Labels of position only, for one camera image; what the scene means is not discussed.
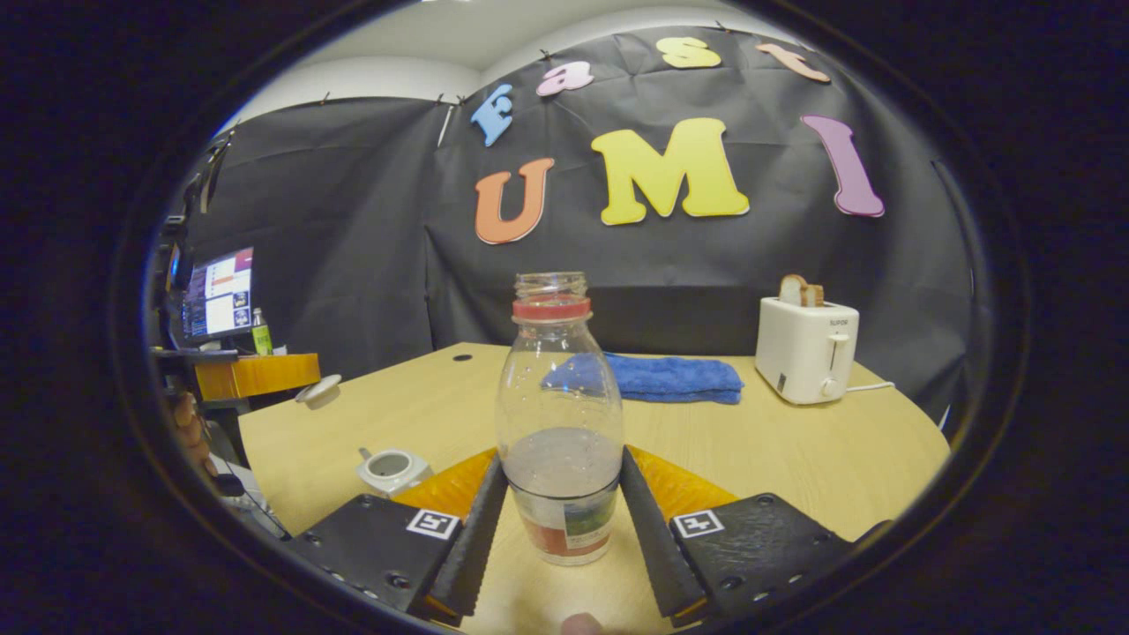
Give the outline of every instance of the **foam letter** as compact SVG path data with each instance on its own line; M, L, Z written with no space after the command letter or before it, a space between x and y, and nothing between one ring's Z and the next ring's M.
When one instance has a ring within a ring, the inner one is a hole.
M616 130L592 140L604 155L607 169L607 207L599 212L605 225L639 223L647 208L634 198L632 182L659 216L669 216L682 188L689 193L682 209L690 216L738 216L749 211L749 199L737 191L721 145L725 123L717 119L686 119L671 131L666 154L659 155L633 130Z
M488 148L498 140L498 137L514 121L511 116L502 116L514 107L514 102L510 102L509 97L505 96L513 89L514 87L509 84L502 84L471 115L471 121L481 125L482 131L487 133Z
M501 219L501 189L509 181L508 172L497 172L479 181L479 207L474 214L474 233L487 244L511 243L526 236L537 223L545 208L545 173L553 166L553 159L531 160L517 171L525 177L525 202L522 214L514 220Z
M803 75L808 79L815 81L822 81L823 84L831 84L830 77L805 64L804 58L800 58L798 54L793 53L791 51L785 51L777 44L760 44L756 46L756 50L772 55L781 64L788 67L789 69L799 75Z
M721 63L721 58L697 37L664 37L655 47L666 53L663 61L674 68L706 68Z
M544 81L537 86L537 95L548 97L561 90L576 90L592 84L595 77L589 72L592 64L588 62L569 62L557 67L544 75Z
M851 142L855 132L846 123L813 114L799 118L823 141L823 148L831 157L831 166L839 181L835 192L835 207L851 216L870 216L877 218L885 214L882 199L870 189L870 180L866 177L866 167Z

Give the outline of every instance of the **toaster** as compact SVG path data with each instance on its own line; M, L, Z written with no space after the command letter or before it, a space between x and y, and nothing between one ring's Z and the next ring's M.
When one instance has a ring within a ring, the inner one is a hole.
M857 339L858 311L849 306L797 306L764 297L756 371L791 403L834 401L847 392Z

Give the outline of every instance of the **ceiling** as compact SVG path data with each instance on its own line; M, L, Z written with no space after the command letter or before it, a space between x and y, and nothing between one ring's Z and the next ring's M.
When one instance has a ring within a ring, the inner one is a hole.
M719 0L425 0L360 26L304 59L393 55L488 69L508 52L580 20L614 11L686 7L743 11Z

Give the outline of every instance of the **bottle label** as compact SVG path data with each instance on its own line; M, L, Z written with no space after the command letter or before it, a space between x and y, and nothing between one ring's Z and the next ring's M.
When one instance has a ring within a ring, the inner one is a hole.
M259 355L271 355L273 353L271 348L271 331L265 324L252 328L251 336L255 338L255 353Z
M583 556L611 537L615 487L576 498L549 498L511 487L522 521L534 546L552 556Z

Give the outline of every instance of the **computer monitor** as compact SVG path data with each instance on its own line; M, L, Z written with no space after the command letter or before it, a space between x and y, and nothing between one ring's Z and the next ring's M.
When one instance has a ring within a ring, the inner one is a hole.
M253 247L192 268L181 305L184 337L190 343L251 331L251 260Z

